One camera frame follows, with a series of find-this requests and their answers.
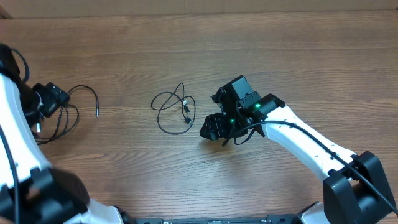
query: robotic arm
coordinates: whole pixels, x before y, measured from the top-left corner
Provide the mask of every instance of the robotic arm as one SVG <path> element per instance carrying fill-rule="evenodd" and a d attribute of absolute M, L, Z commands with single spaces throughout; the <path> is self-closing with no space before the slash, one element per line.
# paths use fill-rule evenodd
<path fill-rule="evenodd" d="M 40 224 L 365 224 L 376 223 L 390 213 L 391 208 L 363 181 L 351 186 L 349 180 L 358 180 L 358 176 L 341 161 L 358 170 L 395 207 L 390 186 L 376 156 L 370 152 L 357 156 L 337 146 L 301 121 L 276 96 L 261 98 L 244 77 L 240 76 L 220 88 L 212 99 L 220 105 L 221 113 L 206 117 L 201 136 L 211 140 L 226 138 L 225 144 L 231 138 L 244 136 L 251 128 L 249 137 L 255 131 L 267 136 L 287 148 L 323 181 L 324 204 L 314 203 L 299 214 L 268 215 L 264 218 L 163 220 L 133 219 L 118 207 L 105 206 L 90 199 L 77 176 L 52 167 L 30 131 L 41 117 L 50 117 L 57 108 L 65 105 L 69 96 L 53 83 L 28 87 L 19 78 L 19 69 L 9 47 L 0 44 L 0 127 L 4 131 L 1 136 L 3 144 L 0 144 L 0 216 L 14 221 L 16 200 L 19 202 L 20 223 Z M 326 151 L 310 136 L 333 153 Z M 9 167 L 6 144 L 16 163 L 18 191 Z"/>

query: wood grain surface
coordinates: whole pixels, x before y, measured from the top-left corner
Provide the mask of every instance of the wood grain surface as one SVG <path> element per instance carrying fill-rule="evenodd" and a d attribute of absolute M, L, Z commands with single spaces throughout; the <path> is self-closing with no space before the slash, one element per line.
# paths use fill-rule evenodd
<path fill-rule="evenodd" d="M 255 134 L 222 148 L 199 136 L 205 117 L 220 111 L 209 96 L 238 75 L 337 144 L 377 155 L 398 198 L 397 37 L 397 11 L 0 21 L 0 42 L 26 57 L 30 85 L 97 91 L 99 118 L 91 92 L 74 92 L 79 125 L 40 148 L 91 197 L 133 217 L 261 217 L 322 201 L 322 183 L 278 144 Z M 180 82 L 197 118 L 171 136 L 150 101 Z M 55 120 L 45 120 L 45 134 Z M 188 127 L 178 106 L 160 122 Z"/>

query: cable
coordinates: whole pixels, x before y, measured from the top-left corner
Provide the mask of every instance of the cable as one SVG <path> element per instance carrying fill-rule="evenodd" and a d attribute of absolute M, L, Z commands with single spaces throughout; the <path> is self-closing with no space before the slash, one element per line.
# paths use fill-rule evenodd
<path fill-rule="evenodd" d="M 74 87 L 72 87 L 71 89 L 69 89 L 69 91 L 67 92 L 68 95 L 70 96 L 70 95 L 76 90 L 76 88 L 79 88 L 79 87 L 87 88 L 87 89 L 89 89 L 89 90 L 91 90 L 91 91 L 93 92 L 93 94 L 94 94 L 94 96 L 95 96 L 95 100 L 96 100 L 95 115 L 96 115 L 96 117 L 98 117 L 98 116 L 100 115 L 100 103 L 99 103 L 98 96 L 97 96 L 96 92 L 94 91 L 94 89 L 92 89 L 91 87 L 86 86 L 86 85 L 77 85 L 77 86 L 74 86 Z M 73 124 L 69 129 L 67 129 L 67 128 L 68 128 L 68 121 L 69 121 L 69 113 L 68 113 L 68 110 L 67 110 L 68 107 L 74 108 L 74 109 L 76 110 L 76 113 L 77 113 L 76 120 L 75 120 L 74 124 Z M 66 119 L 65 126 L 64 126 L 64 128 L 63 128 L 63 131 L 62 131 L 59 135 L 57 135 L 57 134 L 58 134 L 59 127 L 60 127 L 60 123 L 61 123 L 61 118 L 62 118 L 63 109 L 65 109 L 65 112 L 66 112 L 66 114 L 67 114 L 67 119 Z M 76 106 L 71 105 L 71 104 L 66 105 L 66 107 L 65 107 L 65 106 L 61 106 L 61 108 L 60 108 L 60 115 L 59 115 L 58 121 L 57 121 L 57 126 L 56 126 L 56 128 L 55 128 L 55 131 L 54 131 L 53 135 L 52 135 L 50 138 L 43 138 L 43 137 L 37 138 L 37 139 L 36 139 L 36 143 L 37 143 L 38 145 L 47 144 L 47 143 L 50 143 L 50 142 L 52 142 L 52 141 L 54 141 L 54 140 L 56 140 L 56 139 L 58 139 L 58 138 L 60 138 L 60 137 L 62 137 L 62 136 L 64 136 L 64 135 L 66 135 L 66 134 L 69 133 L 74 127 L 76 127 L 76 125 L 77 125 L 78 122 L 79 122 L 79 116 L 80 116 L 79 110 L 78 110 L 78 108 L 77 108 Z"/>
<path fill-rule="evenodd" d="M 11 150 L 8 145 L 6 135 L 0 126 L 0 137 L 2 140 L 2 144 L 4 145 L 4 149 L 6 150 L 8 162 L 10 163 L 12 179 L 14 181 L 14 214 L 15 214 L 15 224 L 19 224 L 19 181 L 18 181 L 18 174 L 17 168 L 15 166 L 14 159 L 12 158 Z"/>
<path fill-rule="evenodd" d="M 180 87 L 180 85 L 182 85 L 182 98 L 179 97 L 177 94 L 175 94 L 175 93 L 177 92 L 178 88 Z M 155 101 L 160 95 L 163 95 L 163 94 L 170 94 L 170 96 L 167 98 L 167 100 L 163 103 L 163 105 L 162 105 L 159 109 L 154 108 L 154 101 Z M 164 108 L 164 105 L 166 105 L 166 103 L 167 103 L 167 102 L 171 99 L 171 97 L 173 97 L 173 96 L 177 97 L 177 98 L 178 98 L 178 101 L 176 101 L 175 103 L 171 104 L 170 106 Z M 187 98 L 191 98 L 192 101 L 193 101 L 193 119 L 192 119 L 192 120 L 190 120 L 190 118 L 189 118 L 188 116 L 185 116 L 185 114 L 184 114 L 184 106 L 185 106 L 185 105 L 184 105 L 184 100 L 187 99 Z M 179 103 L 179 102 L 181 102 L 181 113 L 182 113 L 182 116 L 184 117 L 185 122 L 187 122 L 190 126 L 189 126 L 189 128 L 187 128 L 186 130 L 181 131 L 181 132 L 179 132 L 179 133 L 172 133 L 172 132 L 170 132 L 170 131 L 166 131 L 166 130 L 165 130 L 164 128 L 162 128 L 162 126 L 160 125 L 160 122 L 159 122 L 160 112 L 162 112 L 163 110 L 169 109 L 170 107 L 176 105 L 176 104 Z M 174 90 L 173 92 L 165 91 L 165 92 L 162 92 L 162 93 L 159 93 L 158 95 L 156 95 L 156 96 L 154 97 L 154 99 L 151 101 L 150 107 L 151 107 L 153 110 L 157 110 L 157 111 L 158 111 L 158 113 L 157 113 L 157 125 L 158 125 L 158 127 L 160 128 L 160 130 L 162 130 L 164 133 L 172 134 L 172 135 L 178 135 L 178 134 L 186 133 L 187 131 L 189 131 L 189 129 L 192 128 L 193 122 L 195 122 L 195 116 L 196 116 L 196 113 L 197 113 L 197 106 L 196 106 L 195 100 L 193 99 L 192 96 L 185 96 L 185 87 L 184 87 L 184 83 L 182 83 L 182 82 L 181 82 L 180 84 L 177 85 L 177 87 L 175 88 L 175 90 Z"/>
<path fill-rule="evenodd" d="M 293 127 L 295 129 L 298 129 L 299 131 L 303 132 L 304 134 L 306 134 L 310 139 L 312 139 L 313 141 L 315 141 L 320 147 L 322 147 L 327 153 L 329 153 L 331 156 L 333 156 L 335 159 L 337 159 L 337 161 L 341 162 L 347 169 L 349 169 L 352 173 L 354 173 L 355 175 L 358 176 L 358 178 L 365 183 L 366 186 L 368 186 L 377 196 L 379 196 L 380 198 L 383 199 L 383 201 L 385 201 L 387 203 L 387 205 L 390 207 L 390 209 L 397 215 L 398 217 L 398 210 L 390 203 L 390 201 L 388 201 L 387 198 L 385 198 L 385 196 L 383 196 L 382 193 L 380 193 L 380 191 L 378 191 L 377 188 L 375 188 L 373 186 L 372 183 L 370 183 L 362 174 L 360 174 L 356 169 L 352 168 L 346 161 L 344 161 L 340 156 L 337 155 L 337 153 L 333 152 L 332 150 L 328 149 L 321 141 L 319 141 L 315 136 L 313 136 L 311 133 L 309 133 L 306 129 L 300 127 L 299 125 L 295 124 L 295 123 L 290 123 L 290 122 L 286 122 L 286 121 L 261 121 L 258 123 L 254 123 L 251 124 L 245 128 L 240 129 L 237 133 L 241 133 L 242 131 L 251 129 L 255 126 L 258 125 L 262 125 L 262 124 L 284 124 L 284 125 L 288 125 L 290 127 Z"/>
<path fill-rule="evenodd" d="M 22 54 L 17 50 L 17 49 L 11 49 L 13 52 L 15 52 L 16 54 L 18 54 L 18 56 L 22 59 L 22 61 L 24 62 L 25 65 L 25 77 L 22 80 L 23 82 L 26 82 L 29 79 L 29 75 L 30 75 L 30 71 L 29 71 L 29 66 L 27 65 L 27 62 L 24 58 L 24 56 L 22 56 Z"/>

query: cable plug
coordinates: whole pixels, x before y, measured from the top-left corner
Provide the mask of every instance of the cable plug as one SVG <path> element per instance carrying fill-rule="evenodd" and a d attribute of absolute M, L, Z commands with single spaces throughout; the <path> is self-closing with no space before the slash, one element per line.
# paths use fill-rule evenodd
<path fill-rule="evenodd" d="M 190 114 L 190 111 L 189 111 L 189 109 L 188 109 L 188 106 L 187 106 L 187 105 L 185 105 L 185 106 L 184 106 L 184 110 L 185 110 L 185 112 L 186 112 L 187 114 Z"/>
<path fill-rule="evenodd" d="M 184 120 L 185 120 L 185 122 L 186 122 L 187 124 L 189 124 L 189 125 L 192 125 L 192 124 L 193 124 L 191 118 L 189 118 L 189 117 L 185 117 Z"/>

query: wooden tabletop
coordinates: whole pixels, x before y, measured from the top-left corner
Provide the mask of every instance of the wooden tabletop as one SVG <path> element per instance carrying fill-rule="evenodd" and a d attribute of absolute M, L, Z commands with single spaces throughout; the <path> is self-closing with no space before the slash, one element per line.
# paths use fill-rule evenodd
<path fill-rule="evenodd" d="M 40 148 L 92 198 L 133 217 L 261 217 L 323 200 L 322 183 L 275 142 L 255 134 L 221 147 L 199 136 L 220 112 L 209 96 L 239 75 L 340 146 L 377 155 L 398 198 L 397 11 L 1 20 L 0 42 L 25 56 L 30 85 L 96 90 L 99 118 L 92 93 L 74 92 L 79 125 Z M 171 136 L 150 102 L 180 82 L 197 118 Z M 188 127 L 178 106 L 160 122 Z"/>

